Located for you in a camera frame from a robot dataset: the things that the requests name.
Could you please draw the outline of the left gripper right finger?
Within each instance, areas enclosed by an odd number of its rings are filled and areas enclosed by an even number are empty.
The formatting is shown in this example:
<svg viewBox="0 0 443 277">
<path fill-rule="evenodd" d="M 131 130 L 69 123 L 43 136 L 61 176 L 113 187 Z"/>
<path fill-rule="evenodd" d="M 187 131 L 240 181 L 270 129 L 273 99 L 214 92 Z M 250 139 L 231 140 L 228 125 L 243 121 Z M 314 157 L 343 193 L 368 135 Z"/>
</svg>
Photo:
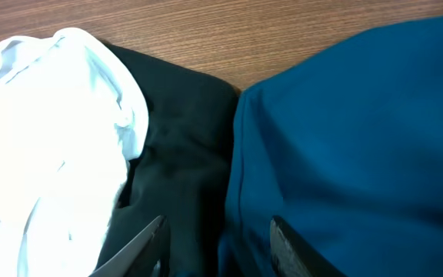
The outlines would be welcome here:
<svg viewBox="0 0 443 277">
<path fill-rule="evenodd" d="M 277 277 L 345 277 L 280 216 L 270 223 L 270 247 Z"/>
</svg>

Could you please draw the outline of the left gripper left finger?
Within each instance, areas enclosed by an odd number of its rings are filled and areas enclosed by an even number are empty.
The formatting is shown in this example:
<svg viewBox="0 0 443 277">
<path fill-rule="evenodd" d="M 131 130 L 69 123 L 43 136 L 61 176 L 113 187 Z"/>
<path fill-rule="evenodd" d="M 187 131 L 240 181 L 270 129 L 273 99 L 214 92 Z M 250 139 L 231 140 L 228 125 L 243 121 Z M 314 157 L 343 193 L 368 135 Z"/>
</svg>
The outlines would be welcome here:
<svg viewBox="0 0 443 277">
<path fill-rule="evenodd" d="M 168 277 L 170 225 L 160 215 L 90 277 Z"/>
</svg>

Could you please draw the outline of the blue polo shirt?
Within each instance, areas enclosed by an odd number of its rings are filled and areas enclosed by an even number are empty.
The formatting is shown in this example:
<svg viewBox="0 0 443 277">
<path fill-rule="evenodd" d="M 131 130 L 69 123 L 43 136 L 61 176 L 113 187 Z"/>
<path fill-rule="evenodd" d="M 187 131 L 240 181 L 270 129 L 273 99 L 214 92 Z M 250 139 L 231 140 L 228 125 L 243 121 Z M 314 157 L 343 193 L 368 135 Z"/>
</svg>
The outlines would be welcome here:
<svg viewBox="0 0 443 277">
<path fill-rule="evenodd" d="M 274 275 L 278 215 L 346 276 L 443 276 L 443 16 L 253 85 L 234 136 L 219 275 Z"/>
</svg>

